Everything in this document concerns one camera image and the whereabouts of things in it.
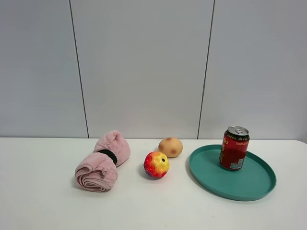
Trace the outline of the red drink can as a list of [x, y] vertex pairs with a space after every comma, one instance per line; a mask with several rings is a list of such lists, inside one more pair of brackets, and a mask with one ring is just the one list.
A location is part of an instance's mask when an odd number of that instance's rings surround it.
[[249, 144], [249, 131], [241, 126], [229, 126], [224, 133], [219, 156], [220, 164], [231, 171], [240, 170]]

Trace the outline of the tan spotted potato toy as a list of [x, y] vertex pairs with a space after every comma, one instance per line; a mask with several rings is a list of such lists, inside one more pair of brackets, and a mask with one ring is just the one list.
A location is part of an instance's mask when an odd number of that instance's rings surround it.
[[176, 158], [183, 151], [183, 144], [178, 138], [165, 138], [159, 145], [158, 150], [168, 158]]

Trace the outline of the red yellow dimpled ball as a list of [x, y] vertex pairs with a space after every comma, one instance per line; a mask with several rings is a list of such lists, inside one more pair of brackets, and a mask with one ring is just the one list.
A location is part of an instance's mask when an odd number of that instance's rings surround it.
[[146, 174], [154, 179], [163, 178], [167, 174], [169, 166], [167, 156], [159, 151], [149, 153], [143, 163]]

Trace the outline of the black hair band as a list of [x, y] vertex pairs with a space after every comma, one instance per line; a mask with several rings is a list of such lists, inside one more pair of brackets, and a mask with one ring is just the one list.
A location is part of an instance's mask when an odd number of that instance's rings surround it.
[[113, 152], [111, 152], [110, 150], [102, 149], [98, 152], [107, 155], [113, 161], [113, 163], [115, 165], [117, 164], [118, 160], [117, 160], [115, 154]]

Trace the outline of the rolled pink towel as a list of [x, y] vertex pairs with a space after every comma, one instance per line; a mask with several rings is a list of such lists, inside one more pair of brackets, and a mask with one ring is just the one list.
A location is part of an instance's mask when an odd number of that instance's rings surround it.
[[[110, 150], [118, 160], [115, 165], [100, 150]], [[93, 152], [85, 157], [75, 170], [75, 180], [83, 189], [93, 192], [109, 191], [118, 178], [117, 167], [130, 157], [130, 146], [119, 131], [110, 131], [101, 137]]]

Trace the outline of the teal round plate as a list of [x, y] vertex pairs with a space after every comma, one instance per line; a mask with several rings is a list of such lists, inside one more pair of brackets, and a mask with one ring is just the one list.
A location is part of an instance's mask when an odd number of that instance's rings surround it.
[[197, 148], [189, 156], [189, 169], [195, 180], [218, 196], [236, 201], [264, 198], [276, 186], [271, 166], [247, 151], [242, 169], [231, 171], [219, 163], [221, 145]]

